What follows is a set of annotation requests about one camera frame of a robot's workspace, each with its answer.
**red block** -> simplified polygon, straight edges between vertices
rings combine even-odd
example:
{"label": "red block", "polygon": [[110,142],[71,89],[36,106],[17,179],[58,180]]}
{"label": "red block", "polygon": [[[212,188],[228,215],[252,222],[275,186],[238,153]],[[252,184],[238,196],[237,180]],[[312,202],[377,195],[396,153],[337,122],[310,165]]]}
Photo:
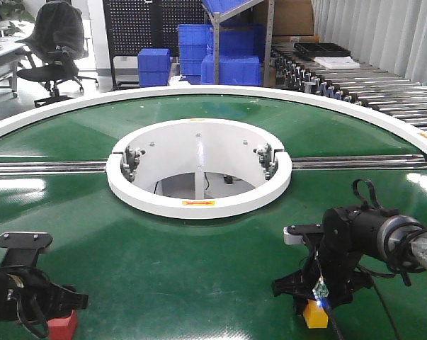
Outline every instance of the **red block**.
{"label": "red block", "polygon": [[48,321],[50,340],[72,340],[77,324],[76,311],[72,311],[69,317],[51,319]]}

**black tray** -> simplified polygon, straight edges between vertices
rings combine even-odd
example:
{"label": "black tray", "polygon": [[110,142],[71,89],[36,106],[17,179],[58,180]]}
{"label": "black tray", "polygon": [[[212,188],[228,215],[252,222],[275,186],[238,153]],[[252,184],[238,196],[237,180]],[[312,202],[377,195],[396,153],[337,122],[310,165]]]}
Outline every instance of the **black tray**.
{"label": "black tray", "polygon": [[297,42],[295,49],[306,57],[349,57],[350,51],[333,43]]}

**desk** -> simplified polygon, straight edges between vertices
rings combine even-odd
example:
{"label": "desk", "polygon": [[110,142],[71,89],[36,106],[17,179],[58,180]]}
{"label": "desk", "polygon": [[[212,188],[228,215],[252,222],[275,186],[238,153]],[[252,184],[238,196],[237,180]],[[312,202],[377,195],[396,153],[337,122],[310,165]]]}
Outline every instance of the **desk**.
{"label": "desk", "polygon": [[0,45],[3,49],[0,50],[0,82],[8,79],[9,85],[6,88],[10,88],[13,93],[13,97],[16,97],[16,67],[18,61],[23,59],[22,55],[17,55],[20,49],[23,48],[24,44],[16,43],[18,37],[2,37],[0,38]]}

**blue crate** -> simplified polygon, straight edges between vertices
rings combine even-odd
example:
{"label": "blue crate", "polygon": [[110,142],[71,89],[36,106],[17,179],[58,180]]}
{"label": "blue crate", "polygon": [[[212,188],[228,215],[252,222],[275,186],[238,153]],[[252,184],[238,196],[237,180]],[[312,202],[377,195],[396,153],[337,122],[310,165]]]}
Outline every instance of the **blue crate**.
{"label": "blue crate", "polygon": [[[207,55],[201,64],[200,83],[215,83],[213,56]],[[220,56],[220,84],[222,85],[261,85],[261,63],[255,55]]]}
{"label": "blue crate", "polygon": [[179,45],[178,48],[183,60],[202,60],[207,55],[207,45]]}
{"label": "blue crate", "polygon": [[266,27],[258,23],[252,23],[251,27],[254,31],[254,46],[253,55],[257,55],[260,62],[265,59],[265,44],[266,44]]}
{"label": "blue crate", "polygon": [[182,81],[187,81],[191,85],[199,85],[200,83],[200,76],[183,76]]}
{"label": "blue crate", "polygon": [[202,2],[210,13],[224,13],[248,1],[249,0],[203,0]]}
{"label": "blue crate", "polygon": [[[252,55],[254,30],[251,26],[233,26],[220,31],[220,55]],[[208,32],[207,53],[213,53],[213,30]]]}
{"label": "blue crate", "polygon": [[140,72],[140,87],[165,86],[168,84],[169,71]]}
{"label": "blue crate", "polygon": [[168,48],[143,48],[137,55],[139,72],[167,72],[171,69],[171,53]]}
{"label": "blue crate", "polygon": [[183,76],[200,76],[201,59],[180,59],[180,73]]}
{"label": "blue crate", "polygon": [[178,44],[179,45],[206,45],[207,32],[211,25],[178,25]]}

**black jacket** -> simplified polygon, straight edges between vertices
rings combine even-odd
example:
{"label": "black jacket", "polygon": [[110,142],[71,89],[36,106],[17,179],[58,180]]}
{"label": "black jacket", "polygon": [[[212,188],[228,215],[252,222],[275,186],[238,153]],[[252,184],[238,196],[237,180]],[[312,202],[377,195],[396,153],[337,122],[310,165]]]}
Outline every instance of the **black jacket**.
{"label": "black jacket", "polygon": [[51,62],[48,52],[60,46],[73,60],[82,58],[84,27],[81,11],[63,0],[51,1],[40,8],[32,34],[19,41],[29,46],[43,62]]}

